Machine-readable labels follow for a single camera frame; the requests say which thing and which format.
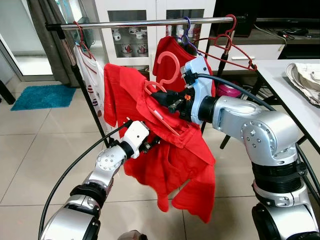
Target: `red shirt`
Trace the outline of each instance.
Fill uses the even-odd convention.
[[[169,57],[165,56],[161,63],[158,64],[158,57],[161,53],[168,51],[173,53],[179,60],[180,67],[184,66],[186,62],[191,61],[195,56],[187,53],[177,42],[173,36],[166,36],[161,38],[159,44],[156,48],[155,60],[152,74],[156,76],[156,81],[159,83],[161,79],[171,79],[176,70],[174,61]],[[213,74],[210,66],[208,65],[207,59],[204,59],[208,68],[210,75]],[[164,88],[167,90],[173,90],[176,92],[181,92],[185,89],[186,82],[181,78],[181,73],[179,73],[177,79],[171,84],[163,84]],[[215,83],[212,81],[211,95],[214,97],[216,95]]]
[[[215,159],[202,138],[199,126],[171,114],[168,109],[144,91],[146,78],[136,69],[113,64],[104,67],[104,119],[120,126],[126,117],[144,121],[150,129],[148,140],[155,135],[161,138],[147,154],[124,164],[125,173],[141,184],[151,186],[157,193],[158,207],[169,210],[168,195],[190,180],[174,197],[172,205],[198,215],[209,222],[214,204]],[[147,108],[157,110],[176,131],[172,133]]]

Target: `cabinet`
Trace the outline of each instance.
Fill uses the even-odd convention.
[[[255,63],[255,60],[276,60],[278,59],[281,51],[284,47],[283,44],[251,44],[251,45],[237,45],[240,49],[242,49],[251,59],[252,62]],[[223,49],[210,46],[208,53],[213,56],[220,57],[224,52]],[[207,58],[208,64],[211,66],[213,71],[217,71],[219,67],[219,60],[216,60],[212,57]],[[240,51],[236,48],[232,47],[228,54],[228,61],[240,64],[243,66],[248,66],[248,59],[244,56]],[[232,70],[244,70],[244,68],[240,68],[238,66],[232,64],[226,64],[225,71]]]
[[[141,21],[190,18],[209,18],[214,14],[215,0],[95,0],[100,22]],[[175,36],[177,28],[187,25],[148,27],[103,28],[102,36],[109,62],[120,66],[134,67],[148,73],[151,80],[157,44],[166,35]],[[211,24],[192,26],[195,38],[209,36]],[[207,41],[201,41],[197,47],[205,51]]]

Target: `television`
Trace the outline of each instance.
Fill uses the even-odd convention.
[[[320,29],[320,0],[261,0],[256,23],[260,26]]]

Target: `rug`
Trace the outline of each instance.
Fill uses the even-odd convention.
[[[15,101],[11,111],[65,108],[76,89],[64,85],[28,86]]]

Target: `door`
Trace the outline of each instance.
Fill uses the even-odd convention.
[[[156,2],[156,18],[163,19],[181,19],[183,17],[189,18],[212,18],[214,15],[216,1],[215,0],[158,0]],[[161,38],[170,35],[177,36],[179,28],[186,29],[188,25],[184,26],[157,26],[157,43]],[[210,34],[211,24],[196,24],[191,26],[190,40],[199,38],[207,38]],[[207,40],[202,40],[196,43],[196,47],[201,51],[206,51]]]
[[[54,80],[26,0],[0,1],[0,51],[21,81]]]
[[[100,22],[142,21],[156,19],[155,0],[95,0]],[[152,76],[151,53],[156,50],[156,28],[103,28],[102,35],[111,64],[135,67]]]

